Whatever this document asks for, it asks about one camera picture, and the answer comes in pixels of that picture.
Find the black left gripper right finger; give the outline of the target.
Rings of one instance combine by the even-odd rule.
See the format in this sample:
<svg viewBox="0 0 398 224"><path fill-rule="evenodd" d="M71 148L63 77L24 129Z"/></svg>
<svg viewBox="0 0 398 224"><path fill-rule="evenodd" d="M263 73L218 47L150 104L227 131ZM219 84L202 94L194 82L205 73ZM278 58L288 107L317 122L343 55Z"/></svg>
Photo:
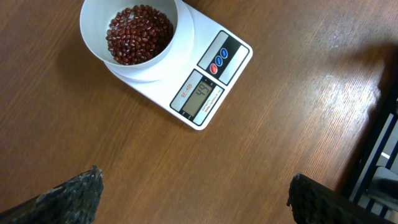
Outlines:
<svg viewBox="0 0 398 224"><path fill-rule="evenodd" d="M292 179L287 206L297 224L393 224L303 174Z"/></svg>

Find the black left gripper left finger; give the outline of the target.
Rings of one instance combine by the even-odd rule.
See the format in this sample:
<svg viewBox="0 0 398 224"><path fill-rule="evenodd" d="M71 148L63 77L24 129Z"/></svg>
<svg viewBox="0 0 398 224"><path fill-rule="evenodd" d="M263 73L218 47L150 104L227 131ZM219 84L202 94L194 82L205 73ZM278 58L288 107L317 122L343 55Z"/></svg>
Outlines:
<svg viewBox="0 0 398 224"><path fill-rule="evenodd" d="M93 223L104 190L93 166L70 180L1 212L1 223Z"/></svg>

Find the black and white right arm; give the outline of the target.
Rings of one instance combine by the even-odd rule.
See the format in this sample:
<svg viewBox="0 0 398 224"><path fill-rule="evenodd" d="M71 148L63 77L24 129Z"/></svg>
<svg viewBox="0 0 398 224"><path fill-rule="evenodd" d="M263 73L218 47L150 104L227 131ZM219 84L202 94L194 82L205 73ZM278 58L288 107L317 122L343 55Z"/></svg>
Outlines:
<svg viewBox="0 0 398 224"><path fill-rule="evenodd" d="M390 219L393 209L368 194L376 179L397 180L397 88L388 94L341 194L373 214Z"/></svg>

